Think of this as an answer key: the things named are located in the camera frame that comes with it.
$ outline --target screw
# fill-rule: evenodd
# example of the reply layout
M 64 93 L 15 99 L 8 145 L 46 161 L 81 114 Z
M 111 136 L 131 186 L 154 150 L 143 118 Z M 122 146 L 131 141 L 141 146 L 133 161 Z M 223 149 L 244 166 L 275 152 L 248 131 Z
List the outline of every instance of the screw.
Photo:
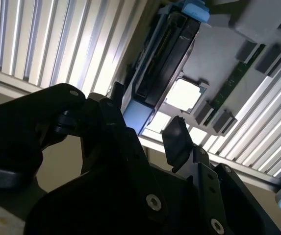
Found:
M 71 90 L 70 94 L 74 95 L 74 96 L 79 96 L 78 92 Z
M 155 196 L 154 194 L 149 194 L 149 195 L 147 195 L 146 201 L 147 201 L 148 206 L 149 206 L 152 210 L 154 210 L 154 211 L 156 211 L 156 212 L 158 212 L 159 210 L 161 210 L 161 208 L 162 208 L 161 201 L 160 201 L 160 199 L 159 199 L 157 196 Z
M 224 228 L 218 220 L 211 219 L 211 225 L 212 225 L 212 228 L 217 232 L 217 234 L 220 234 L 220 235 L 224 234 Z
M 205 150 L 203 148 L 199 148 L 199 151 L 202 153 L 202 154 L 205 154 Z
M 228 173 L 231 173 L 232 172 L 232 170 L 226 165 L 226 166 L 224 166 L 224 168 L 225 168 L 225 170 L 228 172 Z

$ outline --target green circuit board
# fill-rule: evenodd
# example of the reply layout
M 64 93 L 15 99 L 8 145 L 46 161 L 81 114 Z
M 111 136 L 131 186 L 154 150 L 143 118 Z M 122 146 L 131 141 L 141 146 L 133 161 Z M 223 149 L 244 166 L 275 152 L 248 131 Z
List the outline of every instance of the green circuit board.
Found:
M 207 120 L 204 122 L 204 125 L 207 126 L 210 123 L 216 112 L 220 109 L 220 107 L 226 101 L 228 96 L 232 93 L 232 91 L 240 82 L 240 80 L 244 77 L 245 73 L 252 66 L 252 64 L 254 63 L 256 58 L 261 54 L 264 48 L 265 45 L 261 44 L 256 50 L 256 52 L 253 54 L 251 59 L 248 61 L 248 63 L 245 64 L 244 62 L 238 62 L 238 64 L 236 65 L 236 67 L 228 77 L 228 79 L 221 87 L 220 91 L 217 93 L 215 98 L 211 101 L 210 105 L 213 108 L 213 111 L 211 112 Z

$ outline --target metal plate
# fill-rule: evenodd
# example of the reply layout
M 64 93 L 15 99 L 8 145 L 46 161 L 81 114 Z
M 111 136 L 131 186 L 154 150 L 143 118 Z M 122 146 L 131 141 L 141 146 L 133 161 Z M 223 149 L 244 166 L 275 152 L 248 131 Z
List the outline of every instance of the metal plate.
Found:
M 147 0 L 0 0 L 0 92 L 108 92 Z

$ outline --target mounting hole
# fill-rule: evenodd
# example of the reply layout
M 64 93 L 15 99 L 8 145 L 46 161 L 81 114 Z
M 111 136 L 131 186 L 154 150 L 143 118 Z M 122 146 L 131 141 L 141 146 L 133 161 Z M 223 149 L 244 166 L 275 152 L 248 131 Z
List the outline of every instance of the mounting hole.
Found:
M 214 179 L 213 176 L 210 175 L 210 174 L 208 174 L 208 177 L 209 177 L 210 180 L 213 180 L 213 179 Z
M 215 190 L 214 190 L 214 188 L 212 188 L 212 187 L 209 187 L 209 190 L 210 190 L 211 192 L 215 193 Z
M 70 94 L 72 94 L 74 96 L 79 96 L 78 92 L 77 91 L 73 91 L 73 90 L 70 91 Z
M 225 233 L 222 224 L 218 220 L 213 218 L 210 223 L 217 234 L 223 235 Z

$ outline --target black mount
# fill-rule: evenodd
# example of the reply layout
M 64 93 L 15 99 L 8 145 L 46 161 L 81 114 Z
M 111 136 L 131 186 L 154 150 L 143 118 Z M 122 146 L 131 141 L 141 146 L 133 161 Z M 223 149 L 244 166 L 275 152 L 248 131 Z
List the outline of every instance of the black mount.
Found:
M 150 165 L 121 114 L 123 90 L 85 99 L 59 84 L 0 105 L 0 205 L 26 220 L 25 234 L 281 234 L 231 168 L 209 163 L 183 119 L 163 133 L 173 173 Z M 81 138 L 81 176 L 43 196 L 31 183 L 42 151 L 67 135 Z

